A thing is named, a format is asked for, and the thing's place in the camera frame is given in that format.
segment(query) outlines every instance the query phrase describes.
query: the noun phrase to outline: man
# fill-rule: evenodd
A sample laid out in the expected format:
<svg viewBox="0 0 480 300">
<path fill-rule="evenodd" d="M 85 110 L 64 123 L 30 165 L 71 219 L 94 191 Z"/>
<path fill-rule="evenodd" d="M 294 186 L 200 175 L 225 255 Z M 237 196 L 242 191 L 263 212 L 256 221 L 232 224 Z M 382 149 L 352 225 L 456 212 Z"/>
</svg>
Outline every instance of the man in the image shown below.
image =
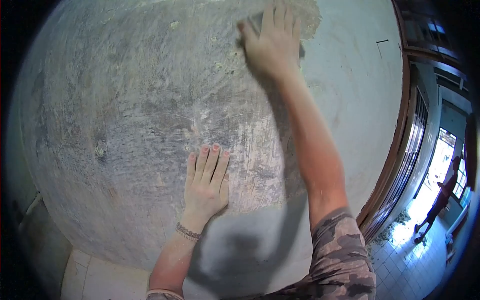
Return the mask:
<svg viewBox="0 0 480 300">
<path fill-rule="evenodd" d="M 300 21 L 290 8 L 267 5 L 262 31 L 238 29 L 249 63 L 276 84 L 288 110 L 299 169 L 307 187 L 313 241 L 309 274 L 299 283 L 261 299 L 371 299 L 375 273 L 365 241 L 348 208 L 345 175 L 332 135 L 313 101 L 298 66 Z M 210 217 L 228 203 L 230 153 L 204 145 L 190 153 L 185 211 L 165 244 L 150 277 L 147 300 L 181 300 L 192 251 Z"/>
<path fill-rule="evenodd" d="M 448 198 L 450 198 L 450 195 L 452 194 L 453 189 L 455 188 L 455 185 L 456 185 L 456 180 L 458 177 L 458 167 L 460 166 L 460 161 L 461 159 L 458 156 L 453 159 L 452 167 L 453 167 L 454 173 L 445 185 L 441 182 L 437 182 L 438 186 L 440 187 L 440 191 L 437 195 L 437 199 L 435 199 L 435 202 L 433 203 L 433 206 L 430 209 L 430 211 L 427 213 L 427 217 L 425 218 L 423 223 L 421 223 L 420 225 L 416 224 L 414 227 L 414 232 L 417 233 L 420 230 L 420 228 L 422 228 L 423 225 L 428 223 L 427 230 L 425 230 L 425 232 L 421 236 L 419 236 L 414 240 L 415 243 L 418 244 L 423 240 L 427 232 L 430 230 L 430 228 L 432 228 L 432 224 L 435 221 L 435 218 L 437 217 L 437 215 L 440 213 L 442 209 L 444 209 L 447 206 Z"/>
</svg>

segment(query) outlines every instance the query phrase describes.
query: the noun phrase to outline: white tile floor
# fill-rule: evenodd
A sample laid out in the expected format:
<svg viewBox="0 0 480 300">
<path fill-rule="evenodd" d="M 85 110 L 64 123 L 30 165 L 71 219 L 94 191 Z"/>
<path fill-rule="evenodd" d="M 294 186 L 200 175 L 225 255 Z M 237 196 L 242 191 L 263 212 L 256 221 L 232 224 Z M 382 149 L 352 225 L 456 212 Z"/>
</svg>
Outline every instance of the white tile floor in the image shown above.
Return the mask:
<svg viewBox="0 0 480 300">
<path fill-rule="evenodd" d="M 393 238 L 372 243 L 372 265 L 377 274 L 378 300 L 416 300 L 427 296 L 440 282 L 446 261 L 445 233 L 448 228 L 437 217 L 426 235 L 425 245 L 415 244 L 415 224 L 421 223 L 435 200 L 436 191 L 422 187 L 408 206 L 411 220 L 395 223 Z M 427 225 L 420 229 L 423 232 Z"/>
<path fill-rule="evenodd" d="M 73 250 L 67 262 L 61 300 L 144 300 L 150 273 Z"/>
</svg>

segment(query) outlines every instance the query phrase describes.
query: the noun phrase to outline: beaded bracelet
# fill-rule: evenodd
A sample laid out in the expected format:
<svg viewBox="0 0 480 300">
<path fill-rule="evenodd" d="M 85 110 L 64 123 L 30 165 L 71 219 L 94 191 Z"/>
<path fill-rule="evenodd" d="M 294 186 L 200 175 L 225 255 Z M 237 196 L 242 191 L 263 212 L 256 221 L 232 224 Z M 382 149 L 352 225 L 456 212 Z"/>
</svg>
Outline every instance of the beaded bracelet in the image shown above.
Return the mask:
<svg viewBox="0 0 480 300">
<path fill-rule="evenodd" d="M 177 223 L 176 231 L 191 241 L 198 241 L 202 237 L 200 233 L 192 232 L 187 228 L 183 227 L 182 224 L 180 224 L 180 222 Z"/>
</svg>

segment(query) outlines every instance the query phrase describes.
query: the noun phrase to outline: wrist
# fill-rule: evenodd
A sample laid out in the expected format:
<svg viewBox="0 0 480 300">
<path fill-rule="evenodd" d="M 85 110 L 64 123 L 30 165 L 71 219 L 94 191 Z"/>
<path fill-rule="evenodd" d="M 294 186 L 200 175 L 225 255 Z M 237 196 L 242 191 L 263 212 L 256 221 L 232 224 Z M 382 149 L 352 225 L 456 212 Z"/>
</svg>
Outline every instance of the wrist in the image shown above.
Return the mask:
<svg viewBox="0 0 480 300">
<path fill-rule="evenodd" d="M 198 216 L 195 212 L 187 209 L 183 212 L 180 224 L 194 233 L 202 233 L 208 219 Z"/>
<path fill-rule="evenodd" d="M 274 77 L 274 81 L 279 90 L 284 89 L 285 87 L 291 84 L 303 83 L 304 79 L 302 73 L 298 66 L 287 67 L 283 71 L 278 72 Z"/>
</svg>

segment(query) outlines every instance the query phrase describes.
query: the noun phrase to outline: sanding block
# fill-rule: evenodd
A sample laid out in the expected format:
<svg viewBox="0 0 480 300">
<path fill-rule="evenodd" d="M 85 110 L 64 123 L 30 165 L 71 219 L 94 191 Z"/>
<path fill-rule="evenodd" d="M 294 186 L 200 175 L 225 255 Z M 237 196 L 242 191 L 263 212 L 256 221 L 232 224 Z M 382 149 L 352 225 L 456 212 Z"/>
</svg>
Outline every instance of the sanding block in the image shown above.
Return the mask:
<svg viewBox="0 0 480 300">
<path fill-rule="evenodd" d="M 250 15 L 248 17 L 248 22 L 252 25 L 253 30 L 257 34 L 257 36 L 260 35 L 260 32 L 262 31 L 262 19 L 264 17 L 264 12 L 259 12 L 253 15 Z M 299 51 L 299 58 L 304 58 L 305 57 L 305 49 L 303 48 L 303 45 L 300 42 L 300 51 Z"/>
</svg>

